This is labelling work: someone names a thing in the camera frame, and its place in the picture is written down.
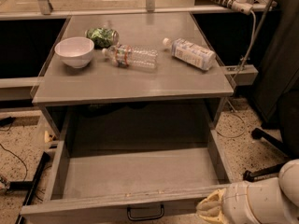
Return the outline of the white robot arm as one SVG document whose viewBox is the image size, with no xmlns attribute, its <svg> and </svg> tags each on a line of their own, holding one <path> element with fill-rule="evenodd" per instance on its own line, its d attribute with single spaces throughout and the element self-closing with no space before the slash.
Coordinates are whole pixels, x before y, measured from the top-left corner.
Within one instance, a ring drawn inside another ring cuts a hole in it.
<svg viewBox="0 0 299 224">
<path fill-rule="evenodd" d="M 286 162 L 278 177 L 216 189 L 196 215 L 210 224 L 299 224 L 299 160 Z"/>
</svg>

